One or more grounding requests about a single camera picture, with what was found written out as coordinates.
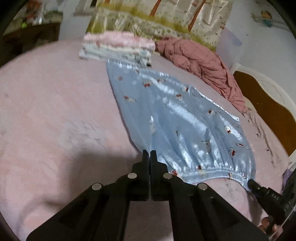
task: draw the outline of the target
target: satin fabric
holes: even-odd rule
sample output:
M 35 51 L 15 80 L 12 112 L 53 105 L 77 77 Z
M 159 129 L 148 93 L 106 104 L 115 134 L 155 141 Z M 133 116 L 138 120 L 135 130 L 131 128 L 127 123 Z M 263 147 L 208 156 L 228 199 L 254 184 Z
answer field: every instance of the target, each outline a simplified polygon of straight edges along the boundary
M 139 150 L 156 150 L 158 161 L 187 183 L 229 178 L 248 190 L 255 159 L 238 117 L 166 73 L 114 61 L 107 72 Z

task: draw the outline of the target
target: bedspread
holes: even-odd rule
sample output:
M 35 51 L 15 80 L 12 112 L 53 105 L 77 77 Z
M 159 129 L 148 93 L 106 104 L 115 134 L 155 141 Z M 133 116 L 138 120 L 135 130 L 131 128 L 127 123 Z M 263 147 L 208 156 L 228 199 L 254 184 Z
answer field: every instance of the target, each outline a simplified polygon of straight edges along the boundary
M 79 59 L 81 41 L 42 46 L 0 69 L 0 211 L 21 241 L 91 184 L 114 182 L 141 159 L 121 120 L 105 62 Z M 247 119 L 197 76 L 161 56 L 152 55 L 152 61 L 154 70 L 196 87 L 240 118 L 256 181 L 279 192 L 281 175 Z M 237 182 L 207 184 L 255 224 L 264 215 Z M 168 203 L 132 202 L 125 240 L 173 240 Z

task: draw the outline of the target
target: pink bedsheet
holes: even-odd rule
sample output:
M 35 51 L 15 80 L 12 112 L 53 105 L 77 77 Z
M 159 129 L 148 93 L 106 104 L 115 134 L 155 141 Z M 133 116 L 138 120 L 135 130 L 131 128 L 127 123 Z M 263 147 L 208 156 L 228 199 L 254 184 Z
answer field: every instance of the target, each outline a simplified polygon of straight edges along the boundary
M 0 69 L 0 211 L 21 241 L 91 184 L 114 182 L 141 158 L 120 118 L 105 63 L 79 59 L 81 41 L 40 47 Z M 281 174 L 247 118 L 197 76 L 158 55 L 152 62 L 240 118 L 257 182 L 280 191 Z M 207 183 L 255 224 L 266 215 L 235 181 Z M 125 240 L 173 240 L 167 202 L 130 208 Z
M 156 43 L 156 51 L 189 73 L 193 73 L 227 99 L 241 113 L 249 109 L 233 75 L 218 55 L 199 43 L 165 38 Z
M 254 110 L 249 110 L 243 116 L 248 122 L 253 125 L 257 132 L 258 138 L 261 138 L 266 143 L 266 151 L 269 153 L 269 160 L 279 174 L 283 174 L 291 164 L 288 154 L 283 145 L 278 140 L 277 136 L 265 123 L 265 121 Z

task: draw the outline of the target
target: wall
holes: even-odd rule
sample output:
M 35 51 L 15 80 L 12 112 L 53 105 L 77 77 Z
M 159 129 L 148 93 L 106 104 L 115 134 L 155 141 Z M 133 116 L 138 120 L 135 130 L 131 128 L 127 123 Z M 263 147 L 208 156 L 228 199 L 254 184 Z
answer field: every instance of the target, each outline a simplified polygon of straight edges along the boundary
M 47 3 L 46 9 L 56 7 L 56 0 L 42 0 Z M 58 9 L 64 12 L 61 24 L 59 40 L 82 37 L 89 25 L 91 16 L 74 16 L 75 8 L 79 0 L 65 0 Z
M 229 67 L 238 62 L 270 77 L 296 103 L 296 40 L 290 31 L 256 23 L 251 14 L 260 15 L 261 9 L 284 22 L 265 0 L 235 0 L 226 28 L 242 44 L 234 46 L 233 37 L 222 35 L 217 53 Z

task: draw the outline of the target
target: wooden headboard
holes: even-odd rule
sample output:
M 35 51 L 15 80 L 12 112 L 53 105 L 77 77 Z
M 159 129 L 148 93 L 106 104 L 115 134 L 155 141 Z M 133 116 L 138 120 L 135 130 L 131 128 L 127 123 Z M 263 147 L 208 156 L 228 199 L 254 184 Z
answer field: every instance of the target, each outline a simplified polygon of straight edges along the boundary
M 242 94 L 252 102 L 290 156 L 296 149 L 296 122 L 292 113 L 274 101 L 253 76 L 240 71 L 233 75 Z

